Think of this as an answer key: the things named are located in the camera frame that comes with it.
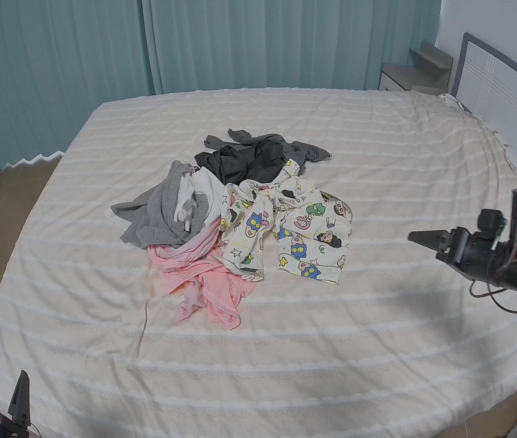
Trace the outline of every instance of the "white headboard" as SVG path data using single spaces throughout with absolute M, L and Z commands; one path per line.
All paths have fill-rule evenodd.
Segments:
M 465 33 L 451 94 L 517 153 L 517 63 Z

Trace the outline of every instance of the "pink garment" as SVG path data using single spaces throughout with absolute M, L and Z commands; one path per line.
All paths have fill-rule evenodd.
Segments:
M 231 273 L 216 259 L 222 256 L 218 220 L 179 248 L 150 245 L 147 250 L 151 261 L 166 275 L 168 294 L 182 284 L 186 286 L 184 301 L 175 316 L 177 321 L 207 307 L 212 323 L 222 323 L 227 329 L 240 325 L 238 304 L 252 292 L 255 283 Z

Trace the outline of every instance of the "dark gray garment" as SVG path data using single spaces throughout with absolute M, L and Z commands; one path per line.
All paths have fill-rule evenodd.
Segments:
M 208 198 L 194 194 L 197 206 L 192 209 L 191 229 L 173 220 L 177 206 L 177 194 L 181 177 L 190 173 L 191 165 L 173 161 L 167 178 L 159 185 L 138 195 L 130 203 L 118 203 L 110 207 L 118 217 L 131 222 L 122 234 L 124 243 L 146 249 L 148 245 L 170 245 L 177 248 L 195 237 L 203 228 L 208 215 Z
M 299 141 L 288 143 L 281 135 L 277 133 L 268 133 L 266 135 L 253 138 L 253 136 L 250 135 L 250 133 L 246 130 L 233 130 L 229 128 L 228 136 L 237 142 L 222 141 L 216 136 L 208 135 L 204 141 L 204 146 L 213 150 L 219 150 L 222 147 L 228 145 L 239 151 L 241 149 L 252 146 L 258 141 L 270 141 L 273 143 L 278 143 L 283 146 L 283 157 L 285 161 L 293 159 L 297 164 L 299 164 L 299 173 L 304 172 L 306 161 L 319 162 L 331 157 L 331 154 L 325 149 L 322 149 L 318 146 L 313 146 L 313 144 L 307 144 Z

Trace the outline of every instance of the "cartoon print pajamas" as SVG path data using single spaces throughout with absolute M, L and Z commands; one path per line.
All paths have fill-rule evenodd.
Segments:
M 262 240 L 272 230 L 279 241 L 279 268 L 337 284 L 351 232 L 350 208 L 299 178 L 288 161 L 268 184 L 244 180 L 226 185 L 220 229 L 221 261 L 250 281 L 262 279 Z

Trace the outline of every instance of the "striped bed sheet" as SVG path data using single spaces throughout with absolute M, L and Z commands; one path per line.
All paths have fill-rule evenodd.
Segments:
M 333 157 L 304 177 L 354 214 L 339 286 L 277 269 L 224 331 L 176 324 L 147 252 L 104 211 L 193 161 L 206 135 L 281 133 Z M 517 316 L 407 241 L 510 215 L 517 177 L 471 116 L 417 92 L 197 91 L 94 111 L 33 208 L 0 286 L 0 411 L 19 371 L 44 437 L 430 437 L 517 389 Z M 499 297 L 517 309 L 517 293 Z

